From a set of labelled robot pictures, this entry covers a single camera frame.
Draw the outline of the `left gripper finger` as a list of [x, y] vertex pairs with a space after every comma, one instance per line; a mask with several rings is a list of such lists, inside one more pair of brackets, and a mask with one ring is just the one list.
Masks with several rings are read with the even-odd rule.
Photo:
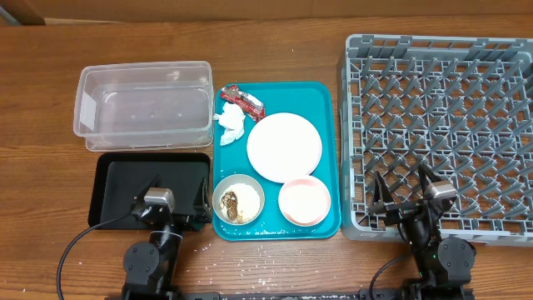
[[200, 200], [198, 204], [199, 210], [202, 212], [202, 216], [209, 217], [211, 215], [211, 208], [209, 205], [207, 183], [206, 183], [205, 178], [201, 180], [199, 190], [200, 190]]
[[159, 188], [161, 185], [161, 176], [157, 174], [145, 187], [142, 187], [137, 198], [144, 198], [150, 188]]

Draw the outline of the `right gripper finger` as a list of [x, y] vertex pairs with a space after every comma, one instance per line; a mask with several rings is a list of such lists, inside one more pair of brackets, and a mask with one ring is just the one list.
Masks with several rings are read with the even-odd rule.
[[430, 183], [436, 183], [441, 180], [441, 178], [435, 175], [431, 169], [424, 163], [421, 163], [417, 167], [417, 172], [420, 179], [421, 191], [423, 195], [426, 195], [426, 190]]
[[372, 203], [391, 203], [392, 195], [386, 185], [384, 177], [378, 172], [374, 172], [374, 192]]

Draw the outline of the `grey bowl with rice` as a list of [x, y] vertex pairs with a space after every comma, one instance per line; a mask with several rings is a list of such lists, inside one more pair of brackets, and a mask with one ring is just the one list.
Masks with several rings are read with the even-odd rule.
[[259, 182], [245, 174], [222, 179], [212, 195], [215, 214], [230, 225], [246, 225], [262, 212], [265, 195]]

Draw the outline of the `leftover rice and food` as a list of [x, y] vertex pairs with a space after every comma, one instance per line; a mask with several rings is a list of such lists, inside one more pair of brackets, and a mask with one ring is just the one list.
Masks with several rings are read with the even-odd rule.
[[260, 212], [261, 198], [253, 186], [236, 183], [224, 191], [219, 206], [230, 223], [249, 223]]

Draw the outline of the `pink bowl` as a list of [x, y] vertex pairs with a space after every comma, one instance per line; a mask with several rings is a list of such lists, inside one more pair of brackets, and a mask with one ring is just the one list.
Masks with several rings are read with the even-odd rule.
[[331, 194], [320, 179], [299, 177], [281, 186], [278, 207], [290, 223], [311, 227], [326, 218], [331, 209]]

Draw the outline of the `white tissue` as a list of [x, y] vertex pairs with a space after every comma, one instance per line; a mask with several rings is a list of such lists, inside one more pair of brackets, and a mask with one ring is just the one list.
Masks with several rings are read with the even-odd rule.
[[215, 114], [213, 118], [224, 128], [220, 138], [221, 146], [229, 145], [243, 136], [246, 116], [237, 104], [225, 102], [222, 114]]

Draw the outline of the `pink round plate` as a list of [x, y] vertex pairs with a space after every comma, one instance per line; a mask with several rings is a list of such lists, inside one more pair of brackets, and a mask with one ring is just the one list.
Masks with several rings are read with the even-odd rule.
[[289, 112], [263, 118], [247, 138], [247, 157], [253, 169], [274, 183], [311, 174], [321, 160], [317, 129], [302, 116]]

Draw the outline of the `red snack wrapper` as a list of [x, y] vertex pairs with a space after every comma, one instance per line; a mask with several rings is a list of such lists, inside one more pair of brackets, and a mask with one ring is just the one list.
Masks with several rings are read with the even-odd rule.
[[221, 89], [221, 98], [239, 106], [256, 123], [266, 116], [263, 102], [255, 96], [243, 92], [236, 84], [223, 87]]

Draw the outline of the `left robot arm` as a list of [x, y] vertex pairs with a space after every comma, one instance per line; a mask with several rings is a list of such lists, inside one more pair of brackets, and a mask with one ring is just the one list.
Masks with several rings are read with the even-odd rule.
[[125, 252], [122, 299], [184, 298], [172, 285], [178, 252], [183, 233], [198, 232], [212, 222], [207, 188], [203, 178], [192, 196], [181, 199], [170, 188], [164, 188], [156, 175], [134, 197], [132, 215], [151, 232], [147, 242], [137, 242]]

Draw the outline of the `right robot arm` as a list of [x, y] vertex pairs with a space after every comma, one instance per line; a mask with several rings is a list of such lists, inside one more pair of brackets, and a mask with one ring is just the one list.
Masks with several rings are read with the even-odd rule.
[[[422, 197], [415, 202], [394, 202], [384, 177], [374, 173], [371, 214], [384, 214], [387, 226], [395, 225], [408, 254], [400, 255], [381, 267], [373, 276], [368, 296], [377, 299], [380, 293], [390, 299], [473, 299], [474, 293], [464, 286], [471, 281], [476, 248], [465, 239], [441, 236], [437, 222], [455, 203], [457, 191], [453, 184], [434, 174], [425, 164], [417, 167]], [[392, 291], [377, 291], [379, 276], [391, 265], [413, 257], [419, 277], [406, 279]]]

